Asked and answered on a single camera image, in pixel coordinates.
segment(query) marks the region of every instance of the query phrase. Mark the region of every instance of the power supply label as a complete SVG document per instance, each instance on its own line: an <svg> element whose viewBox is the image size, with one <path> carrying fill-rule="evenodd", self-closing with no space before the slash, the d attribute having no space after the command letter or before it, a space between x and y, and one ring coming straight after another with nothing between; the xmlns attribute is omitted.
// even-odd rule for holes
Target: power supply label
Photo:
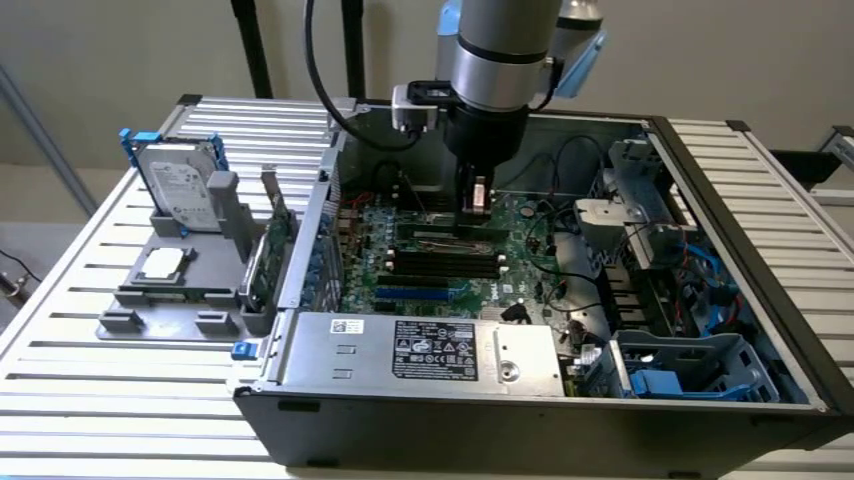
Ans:
<svg viewBox="0 0 854 480"><path fill-rule="evenodd" d="M391 373L414 380L478 381L471 323L395 322Z"/></svg>

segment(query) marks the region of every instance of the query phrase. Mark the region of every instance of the robotic arm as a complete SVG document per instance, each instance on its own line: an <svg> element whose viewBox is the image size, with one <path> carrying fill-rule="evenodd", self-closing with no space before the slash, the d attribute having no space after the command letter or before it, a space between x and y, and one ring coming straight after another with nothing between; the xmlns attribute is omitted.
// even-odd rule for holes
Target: robotic arm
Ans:
<svg viewBox="0 0 854 480"><path fill-rule="evenodd" d="M595 3L464 0L458 11L460 2L450 1L443 15L454 19L459 13L459 29L454 51L440 51L452 62L440 58L439 65L452 67L436 81L395 87L392 119L400 131L435 128L438 109L447 109L444 143L458 161L460 223L488 219L495 167L519 150L534 95L549 90L550 96L574 96L583 83L603 42ZM452 33L452 25L440 30ZM569 66L566 76L554 71L561 65ZM549 82L550 77L561 81Z"/></svg>

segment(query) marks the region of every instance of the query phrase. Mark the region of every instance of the black wire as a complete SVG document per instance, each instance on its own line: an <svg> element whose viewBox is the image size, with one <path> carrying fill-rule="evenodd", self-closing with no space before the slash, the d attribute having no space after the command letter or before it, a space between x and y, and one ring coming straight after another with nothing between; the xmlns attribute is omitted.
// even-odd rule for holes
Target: black wire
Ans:
<svg viewBox="0 0 854 480"><path fill-rule="evenodd" d="M24 269L24 271L27 272L27 275L29 275L33 280L36 280L39 283L41 283L41 278L39 278L39 275L36 275L35 273L32 273L32 270L29 270L29 267L27 266L27 264L21 261L20 258L17 258L13 255L9 255L8 253L5 253L3 251L3 249L0 249L0 255L3 255L5 258L8 258L9 260L12 260L15 263L17 263L21 268Z"/></svg>
<svg viewBox="0 0 854 480"><path fill-rule="evenodd" d="M549 295L546 295L546 305L549 305L549 308L551 308L555 312L575 313L575 312L581 312L582 310L587 310L589 308L601 307L602 306L602 303L595 302L595 303L591 303L590 305L585 305L583 307L578 307L578 308L558 308L551 304L551 297L554 296L554 293L555 293L557 289L558 289L558 287L554 287L549 291Z"/></svg>
<svg viewBox="0 0 854 480"><path fill-rule="evenodd" d="M593 138L590 135L573 135L571 137L569 137L565 141L563 144L561 144L561 147L558 148L558 154L555 155L555 162L554 162L554 172L551 174L551 178L553 178L553 188L555 187L555 184L559 186L561 185L561 173L558 170L558 167L561 166L561 157L563 156L563 150L566 149L566 147L575 141L578 140L587 140L594 147L597 148L597 152L599 153L599 171L605 172L605 148L602 148L602 144L599 143L599 141Z"/></svg>
<svg viewBox="0 0 854 480"><path fill-rule="evenodd" d="M553 164L554 164L554 159L551 157L550 154L547 154L546 152L541 152L537 155L534 155L531 157L531 160L529 160L529 163L525 165L525 167L522 167L519 169L519 171L517 172L517 174L513 176L513 178L510 180L506 180L502 182L501 185L498 185L495 187L497 190L503 189L505 187L507 187L507 185L510 185L513 182L515 182L517 180L519 180L519 177L522 177L522 175L525 175L525 172L527 172L529 168L531 168L531 165L534 165L534 163L537 162L537 160L539 160L541 158L545 158L546 160L549 160Z"/></svg>
<svg viewBox="0 0 854 480"><path fill-rule="evenodd" d="M531 225L531 228L529 229L529 233L527 233L527 235L525 237L525 245L526 246L529 244L529 240L531 238L531 235L534 234L534 230L537 229L537 226L541 224L541 222L547 217L550 217L551 215L561 215L562 213L565 213L565 212L567 212L570 210L571 210L571 208L565 208L562 210L555 210L555 211L549 212L545 215L539 216L539 218L534 221L534 224ZM559 270L551 270L551 269L543 267L539 263L537 263L537 261L534 260L534 257L531 257L531 253L530 253L530 250L527 248L526 248L526 252L527 252L529 262L531 262L531 265L534 265L534 268L537 268L541 272L549 273L551 275L559 275L562 277L581 278L583 280L587 280L594 285L597 285L597 280L593 277L589 277L587 275L582 275L581 273L562 272Z"/></svg>
<svg viewBox="0 0 854 480"><path fill-rule="evenodd" d="M563 74L563 60L559 58L554 59L554 64L551 65L551 75L549 76L549 92L546 92L546 98L542 103L531 109L531 112L539 112L546 108L551 99L555 96L555 92L558 91L558 87L561 86L561 75Z"/></svg>
<svg viewBox="0 0 854 480"><path fill-rule="evenodd" d="M306 0L306 10L303 12L303 54L306 56L306 67L308 68L308 78L311 79L311 86L315 89L320 103L326 107L327 112L335 122L342 126L352 137L371 148L383 152L402 152L412 148L418 143L420 136L416 136L410 143L403 145L383 145L375 140L370 139L359 130L347 123L347 119L342 115L342 112L335 108L335 104L330 99L330 94L323 86L323 80L320 79L320 72L318 70L318 61L315 58L315 42L314 42L314 16L315 16L315 0Z"/></svg>

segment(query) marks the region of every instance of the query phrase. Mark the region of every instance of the white wall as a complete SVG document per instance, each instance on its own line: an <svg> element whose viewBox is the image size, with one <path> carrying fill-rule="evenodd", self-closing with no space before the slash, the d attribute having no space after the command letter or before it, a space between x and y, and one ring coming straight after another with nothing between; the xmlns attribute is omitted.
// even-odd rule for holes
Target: white wall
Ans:
<svg viewBox="0 0 854 480"><path fill-rule="evenodd" d="M302 3L258 0L279 97L314 97ZM442 0L366 3L368 94L387 97L432 74ZM854 124L850 0L601 3L611 38L562 106L742 119L778 148L811 148L831 124ZM318 4L322 73L343 95L339 1ZM228 0L0 0L0 60L76 166L124 168L119 128L156 128L182 93L252 95ZM41 162L15 122L0 107L0 163Z"/></svg>

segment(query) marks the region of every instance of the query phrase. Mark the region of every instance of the metal rail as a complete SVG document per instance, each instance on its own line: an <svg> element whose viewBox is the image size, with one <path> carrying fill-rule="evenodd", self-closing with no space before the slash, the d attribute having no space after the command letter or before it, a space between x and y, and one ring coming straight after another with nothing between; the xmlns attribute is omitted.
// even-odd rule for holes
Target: metal rail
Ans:
<svg viewBox="0 0 854 480"><path fill-rule="evenodd" d="M673 121L786 293L854 383L854 246L751 133ZM687 207L677 195L685 213Z"/></svg>

